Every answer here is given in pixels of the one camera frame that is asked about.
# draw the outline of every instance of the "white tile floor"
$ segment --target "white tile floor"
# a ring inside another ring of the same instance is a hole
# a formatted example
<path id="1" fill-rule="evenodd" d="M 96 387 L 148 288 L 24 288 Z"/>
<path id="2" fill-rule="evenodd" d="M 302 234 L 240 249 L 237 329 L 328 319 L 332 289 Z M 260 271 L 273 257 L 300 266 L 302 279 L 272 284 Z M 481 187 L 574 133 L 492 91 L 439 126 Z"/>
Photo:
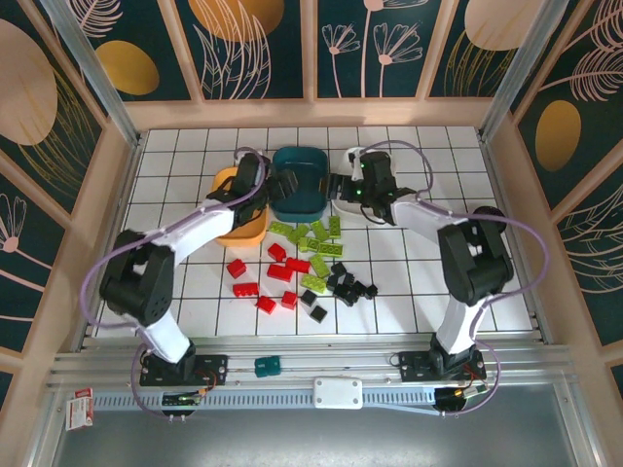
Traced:
<path id="1" fill-rule="evenodd" d="M 310 145 L 325 150 L 330 163 L 344 149 L 387 139 L 421 145 L 435 171 L 431 199 L 455 211 L 487 204 L 496 205 L 494 192 L 471 127 L 308 127 L 308 128 L 217 128 L 152 130 L 128 207 L 125 228 L 146 231 L 166 225 L 189 213 L 210 192 L 214 175 L 233 164 L 238 146 L 267 151 L 280 147 Z M 425 184 L 423 163 L 409 150 L 389 148 L 396 159 L 398 183 L 418 188 Z M 270 279 L 266 269 L 272 261 L 267 249 L 274 242 L 289 256 L 308 258 L 285 238 L 267 233 L 261 246 L 223 248 L 216 242 L 204 246 L 175 273 L 173 314 L 191 338 L 232 335 L 335 335 L 377 333 L 429 333 L 443 320 L 449 295 L 441 271 L 439 248 L 425 238 L 392 227 L 365 227 L 343 221 L 345 246 L 342 261 L 363 283 L 374 282 L 380 295 L 360 300 L 348 308 L 326 293 L 318 304 L 329 313 L 321 324 L 311 320 L 299 304 L 296 311 L 277 305 L 272 315 L 254 306 L 254 299 L 236 299 L 234 280 L 225 265 L 243 259 L 247 272 L 238 281 L 259 281 L 262 294 L 280 299 L 286 290 L 299 296 L 301 274 L 290 284 Z M 517 281 L 508 290 L 517 288 Z M 103 308 L 104 321 L 119 318 Z M 530 330 L 531 320 L 520 297 L 493 305 L 482 331 Z M 98 338 L 125 337 L 128 330 L 93 330 Z"/>

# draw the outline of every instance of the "gray floor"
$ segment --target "gray floor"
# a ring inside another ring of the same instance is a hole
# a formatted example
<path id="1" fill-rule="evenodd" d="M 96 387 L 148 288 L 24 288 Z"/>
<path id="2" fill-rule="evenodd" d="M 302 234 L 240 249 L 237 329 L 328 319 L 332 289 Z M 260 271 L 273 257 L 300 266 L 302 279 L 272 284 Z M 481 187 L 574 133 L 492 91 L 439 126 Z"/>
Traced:
<path id="1" fill-rule="evenodd" d="M 64 433 L 55 466 L 576 465 L 550 386 L 502 387 L 459 419 L 380 409 L 231 411 L 169 425 L 143 413 L 96 413 Z"/>

